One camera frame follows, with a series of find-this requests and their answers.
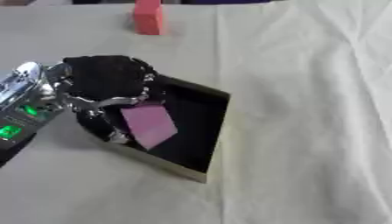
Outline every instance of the white cloth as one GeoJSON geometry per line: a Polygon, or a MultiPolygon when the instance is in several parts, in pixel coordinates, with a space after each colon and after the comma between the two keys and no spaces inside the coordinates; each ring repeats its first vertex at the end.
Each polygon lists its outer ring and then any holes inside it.
{"type": "Polygon", "coordinates": [[[232,93],[208,184],[100,150],[64,114],[0,169],[2,223],[392,223],[388,0],[165,6],[161,37],[134,34],[131,7],[0,8],[0,72],[120,53],[232,93]]]}

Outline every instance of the pink block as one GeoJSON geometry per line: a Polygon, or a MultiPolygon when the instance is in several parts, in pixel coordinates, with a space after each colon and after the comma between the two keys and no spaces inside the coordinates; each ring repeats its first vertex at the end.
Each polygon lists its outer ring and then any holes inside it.
{"type": "Polygon", "coordinates": [[[122,108],[122,116],[131,134],[146,150],[177,134],[177,128],[162,105],[142,105],[122,108]]]}
{"type": "Polygon", "coordinates": [[[140,34],[163,34],[163,15],[160,0],[136,0],[133,11],[136,31],[140,34]]]}

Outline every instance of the pink cube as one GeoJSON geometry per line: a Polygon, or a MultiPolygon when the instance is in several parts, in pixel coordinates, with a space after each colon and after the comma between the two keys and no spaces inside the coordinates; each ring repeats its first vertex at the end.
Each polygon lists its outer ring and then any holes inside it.
{"type": "Polygon", "coordinates": [[[133,18],[136,32],[146,35],[163,34],[163,15],[160,0],[136,0],[133,18]]]}

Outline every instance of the metal robotic arm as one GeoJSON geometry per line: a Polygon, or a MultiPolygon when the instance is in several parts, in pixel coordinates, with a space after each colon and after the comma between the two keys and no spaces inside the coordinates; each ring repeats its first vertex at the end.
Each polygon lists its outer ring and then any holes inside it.
{"type": "MultiPolygon", "coordinates": [[[[110,123],[104,108],[113,105],[136,105],[149,98],[149,88],[132,97],[112,97],[102,101],[92,101],[69,94],[74,84],[73,69],[67,63],[42,66],[36,62],[26,62],[0,81],[0,151],[20,144],[54,117],[71,109],[99,117],[108,127],[108,140],[124,144],[131,140],[129,134],[110,123]]],[[[154,81],[156,74],[147,73],[143,81],[154,81]]]]}

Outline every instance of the green led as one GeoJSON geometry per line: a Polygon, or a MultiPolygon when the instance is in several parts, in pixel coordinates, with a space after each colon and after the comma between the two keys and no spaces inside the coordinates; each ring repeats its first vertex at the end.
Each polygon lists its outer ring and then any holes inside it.
{"type": "Polygon", "coordinates": [[[16,126],[7,125],[0,129],[0,137],[5,139],[13,138],[17,133],[19,133],[22,129],[16,126]]]}
{"type": "Polygon", "coordinates": [[[31,116],[36,116],[38,114],[38,111],[34,107],[31,107],[28,105],[24,105],[23,110],[24,110],[24,112],[26,112],[27,114],[29,114],[31,116]]]}

